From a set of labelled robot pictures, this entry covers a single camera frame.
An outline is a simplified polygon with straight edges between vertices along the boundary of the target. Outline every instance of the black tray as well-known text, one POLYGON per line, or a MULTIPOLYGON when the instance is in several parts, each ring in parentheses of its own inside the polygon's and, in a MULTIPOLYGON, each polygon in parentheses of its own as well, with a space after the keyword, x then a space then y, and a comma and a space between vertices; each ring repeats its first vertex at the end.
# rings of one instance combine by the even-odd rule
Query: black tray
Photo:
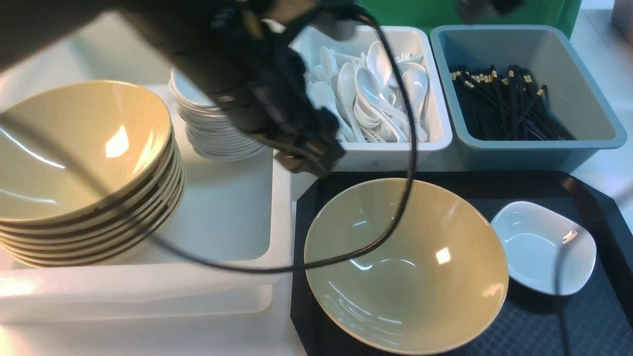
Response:
MULTIPOLYGON (((295 261, 312 220, 335 195, 355 184, 400 173, 332 174, 314 183, 297 202, 295 261)), ((417 179, 442 186, 469 201, 487 219, 505 205, 526 200, 577 222, 596 240, 594 272, 563 308, 573 356, 633 355, 633 236, 613 199, 559 172, 419 173, 417 179)), ((471 343, 443 355, 561 355, 558 317, 552 297, 510 279, 505 304, 492 325, 471 343)), ((291 319, 308 356, 391 353, 354 339, 332 322, 315 300, 306 275, 292 280, 291 319)))

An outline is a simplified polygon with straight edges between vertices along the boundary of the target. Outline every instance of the white plastic bin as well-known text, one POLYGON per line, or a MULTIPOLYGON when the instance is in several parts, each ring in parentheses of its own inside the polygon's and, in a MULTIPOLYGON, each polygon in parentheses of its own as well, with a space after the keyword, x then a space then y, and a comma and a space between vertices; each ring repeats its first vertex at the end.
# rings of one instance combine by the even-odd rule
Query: white plastic bin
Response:
MULTIPOLYGON (((423 54, 422 65, 429 75, 429 101, 427 115, 423 121, 429 134, 429 142, 418 144, 418 165, 433 151, 447 148, 453 140, 451 124, 446 111, 442 84, 437 74, 435 59, 429 38, 421 30, 413 27, 383 26, 382 30, 395 55, 411 53, 423 54)), ((320 64, 319 51, 326 46, 338 53, 360 57, 378 40, 378 35, 367 26, 359 26, 356 35, 346 42, 337 42, 314 28, 308 27, 295 39, 292 47, 301 54, 307 68, 320 64)), ((408 143, 344 143, 347 151, 335 170, 338 171, 391 171, 406 170, 411 146, 408 143)))

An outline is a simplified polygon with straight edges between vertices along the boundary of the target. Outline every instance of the green backdrop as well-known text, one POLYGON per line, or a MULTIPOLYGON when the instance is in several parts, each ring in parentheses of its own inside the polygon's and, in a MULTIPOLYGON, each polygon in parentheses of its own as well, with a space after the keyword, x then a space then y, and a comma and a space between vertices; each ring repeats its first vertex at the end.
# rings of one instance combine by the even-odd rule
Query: green backdrop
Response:
MULTIPOLYGON (((484 23, 549 25, 572 35, 582 0, 525 0, 522 8, 484 23)), ((441 25, 460 24, 454 0, 358 0, 381 25, 412 26, 429 33, 441 25)))

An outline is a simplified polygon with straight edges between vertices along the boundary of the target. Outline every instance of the robotic arm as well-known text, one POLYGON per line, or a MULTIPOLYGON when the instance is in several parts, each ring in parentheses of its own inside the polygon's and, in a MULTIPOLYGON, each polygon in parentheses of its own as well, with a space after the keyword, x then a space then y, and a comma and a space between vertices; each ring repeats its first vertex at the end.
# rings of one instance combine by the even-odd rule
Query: robotic arm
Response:
MULTIPOLYGON (((522 0, 458 0, 470 23, 503 15, 522 0)), ((322 1, 337 9, 353 0, 322 1)), ((262 18, 290 27, 316 6, 313 0, 6 0, 0 1, 0 72, 93 21, 119 11, 145 40, 188 76, 245 134, 279 150, 291 172, 327 175, 344 150, 338 122, 315 109, 306 93, 301 57, 289 36, 274 34, 262 18)), ((355 23, 335 11, 309 20, 339 41, 355 23)))

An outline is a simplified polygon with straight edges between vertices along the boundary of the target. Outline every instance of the stack of white plates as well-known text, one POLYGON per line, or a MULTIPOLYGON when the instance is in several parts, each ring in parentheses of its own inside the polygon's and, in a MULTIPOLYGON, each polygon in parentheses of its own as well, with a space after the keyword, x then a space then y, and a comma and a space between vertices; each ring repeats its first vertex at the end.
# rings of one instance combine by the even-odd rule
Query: stack of white plates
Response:
POLYGON ((187 140, 194 151, 210 160, 237 161, 255 156, 264 145, 237 130, 229 118, 176 69, 169 81, 178 114, 186 122, 187 140))
POLYGON ((136 252, 173 213, 185 172, 168 109, 147 89, 86 82, 29 98, 0 115, 0 246, 34 267, 103 264, 136 252), (77 175, 46 135, 110 192, 77 175), (133 216, 149 230, 141 232, 133 216))

